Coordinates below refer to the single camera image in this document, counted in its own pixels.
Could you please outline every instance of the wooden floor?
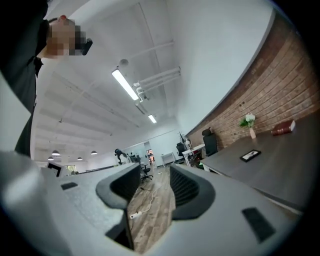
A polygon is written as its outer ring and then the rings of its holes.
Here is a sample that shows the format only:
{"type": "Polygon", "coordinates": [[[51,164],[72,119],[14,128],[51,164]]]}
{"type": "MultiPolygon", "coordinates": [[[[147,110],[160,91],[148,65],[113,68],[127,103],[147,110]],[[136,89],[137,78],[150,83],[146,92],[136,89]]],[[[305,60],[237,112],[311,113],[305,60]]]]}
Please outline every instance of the wooden floor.
{"type": "Polygon", "coordinates": [[[129,219],[131,235],[134,242],[134,250],[137,253],[144,253],[159,240],[171,224],[171,213],[176,208],[175,196],[170,187],[169,165],[159,168],[152,168],[148,175],[153,175],[152,180],[146,180],[139,186],[128,205],[128,214],[144,212],[135,219],[129,219]]]}

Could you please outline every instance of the pink vase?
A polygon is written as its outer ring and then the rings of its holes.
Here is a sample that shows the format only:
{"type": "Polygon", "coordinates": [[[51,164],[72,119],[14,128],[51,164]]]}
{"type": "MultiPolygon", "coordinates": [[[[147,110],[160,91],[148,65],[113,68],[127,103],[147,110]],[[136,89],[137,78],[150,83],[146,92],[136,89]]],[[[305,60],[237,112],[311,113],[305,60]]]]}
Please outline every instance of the pink vase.
{"type": "Polygon", "coordinates": [[[255,131],[254,131],[254,129],[252,127],[249,128],[249,132],[250,132],[251,138],[255,139],[256,138],[256,134],[255,134],[255,131]]]}

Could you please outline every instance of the white cable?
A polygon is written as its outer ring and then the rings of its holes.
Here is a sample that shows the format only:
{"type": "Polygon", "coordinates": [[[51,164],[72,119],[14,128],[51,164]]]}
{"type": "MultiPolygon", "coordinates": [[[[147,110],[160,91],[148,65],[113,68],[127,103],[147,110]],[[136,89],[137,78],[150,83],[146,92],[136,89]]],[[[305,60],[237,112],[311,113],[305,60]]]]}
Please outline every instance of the white cable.
{"type": "Polygon", "coordinates": [[[163,184],[162,184],[160,187],[158,187],[155,191],[153,191],[152,196],[151,196],[151,201],[150,201],[150,203],[149,203],[149,209],[142,211],[142,212],[141,212],[142,214],[150,210],[150,208],[151,208],[151,202],[152,202],[152,200],[154,199],[154,193],[155,193],[158,189],[160,189],[162,186],[163,186],[163,184]]]}

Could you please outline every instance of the red book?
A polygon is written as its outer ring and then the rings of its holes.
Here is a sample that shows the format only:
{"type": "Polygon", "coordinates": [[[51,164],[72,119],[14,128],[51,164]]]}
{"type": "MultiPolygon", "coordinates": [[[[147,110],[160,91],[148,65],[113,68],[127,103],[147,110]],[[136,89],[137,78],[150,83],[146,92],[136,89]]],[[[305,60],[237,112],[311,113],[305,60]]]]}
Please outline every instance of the red book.
{"type": "Polygon", "coordinates": [[[273,136],[281,135],[281,134],[288,134],[291,133],[294,128],[296,127],[295,120],[291,119],[288,121],[281,122],[277,124],[271,131],[273,136]]]}

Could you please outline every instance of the black shirt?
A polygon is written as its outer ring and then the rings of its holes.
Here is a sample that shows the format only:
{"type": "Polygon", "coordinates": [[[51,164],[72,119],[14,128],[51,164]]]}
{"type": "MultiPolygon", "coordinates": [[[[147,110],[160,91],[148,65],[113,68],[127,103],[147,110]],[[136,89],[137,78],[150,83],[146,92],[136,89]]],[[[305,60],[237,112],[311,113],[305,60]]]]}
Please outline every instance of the black shirt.
{"type": "Polygon", "coordinates": [[[13,16],[16,18],[1,29],[5,37],[1,43],[0,69],[12,91],[31,113],[15,148],[18,153],[30,156],[31,126],[36,100],[36,75],[42,65],[37,55],[46,46],[49,23],[44,20],[44,17],[48,4],[46,0],[35,0],[32,2],[32,10],[29,11],[27,5],[30,5],[30,2],[15,3],[20,5],[19,10],[21,11],[10,13],[11,20],[13,16]]]}

